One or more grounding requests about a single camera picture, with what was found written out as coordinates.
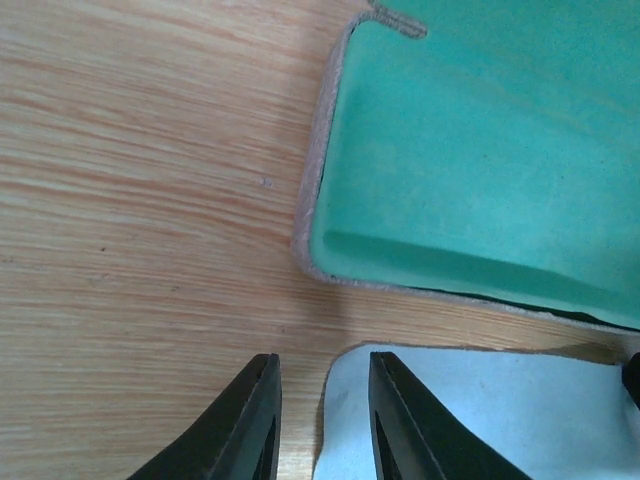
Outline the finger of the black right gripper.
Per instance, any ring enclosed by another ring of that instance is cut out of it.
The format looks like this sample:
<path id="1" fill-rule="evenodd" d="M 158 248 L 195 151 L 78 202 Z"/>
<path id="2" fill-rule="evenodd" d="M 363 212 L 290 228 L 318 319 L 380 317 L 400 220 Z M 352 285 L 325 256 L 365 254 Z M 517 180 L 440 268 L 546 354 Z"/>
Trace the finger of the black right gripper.
<path id="1" fill-rule="evenodd" d="M 636 405 L 640 405 L 640 353 L 635 353 L 622 368 L 622 383 Z"/>

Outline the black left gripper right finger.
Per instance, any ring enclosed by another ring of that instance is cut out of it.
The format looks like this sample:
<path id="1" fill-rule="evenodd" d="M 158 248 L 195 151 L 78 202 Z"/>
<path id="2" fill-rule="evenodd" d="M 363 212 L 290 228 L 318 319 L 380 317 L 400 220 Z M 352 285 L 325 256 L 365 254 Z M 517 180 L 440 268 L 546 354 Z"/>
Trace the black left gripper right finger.
<path id="1" fill-rule="evenodd" d="M 526 479 L 391 352 L 373 352 L 369 413 L 379 479 Z"/>

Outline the light blue cleaning cloth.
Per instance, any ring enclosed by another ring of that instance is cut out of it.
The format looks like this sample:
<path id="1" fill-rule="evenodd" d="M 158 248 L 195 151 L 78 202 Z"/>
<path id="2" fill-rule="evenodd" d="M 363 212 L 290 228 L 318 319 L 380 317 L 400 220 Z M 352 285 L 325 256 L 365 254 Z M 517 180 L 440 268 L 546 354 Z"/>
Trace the light blue cleaning cloth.
<path id="1" fill-rule="evenodd" d="M 388 350 L 471 432 L 534 479 L 636 479 L 639 410 L 618 365 L 542 353 L 367 344 L 333 363 L 316 479 L 373 479 L 370 355 Z"/>

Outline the grey felt glasses case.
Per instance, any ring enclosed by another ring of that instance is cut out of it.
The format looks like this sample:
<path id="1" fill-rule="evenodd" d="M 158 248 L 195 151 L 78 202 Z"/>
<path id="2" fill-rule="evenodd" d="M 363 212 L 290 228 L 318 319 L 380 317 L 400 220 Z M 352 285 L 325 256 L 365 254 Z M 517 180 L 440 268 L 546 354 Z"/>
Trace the grey felt glasses case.
<path id="1" fill-rule="evenodd" d="M 339 37 L 295 215 L 330 283 L 639 328 L 639 5 L 374 1 Z"/>

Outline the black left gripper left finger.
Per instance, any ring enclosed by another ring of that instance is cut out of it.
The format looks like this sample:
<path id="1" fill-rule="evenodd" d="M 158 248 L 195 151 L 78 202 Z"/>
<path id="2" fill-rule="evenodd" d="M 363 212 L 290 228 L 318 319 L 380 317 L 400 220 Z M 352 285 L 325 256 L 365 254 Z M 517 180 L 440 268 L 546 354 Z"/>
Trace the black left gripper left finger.
<path id="1" fill-rule="evenodd" d="M 280 358 L 258 354 L 176 440 L 132 479 L 275 479 L 282 415 Z"/>

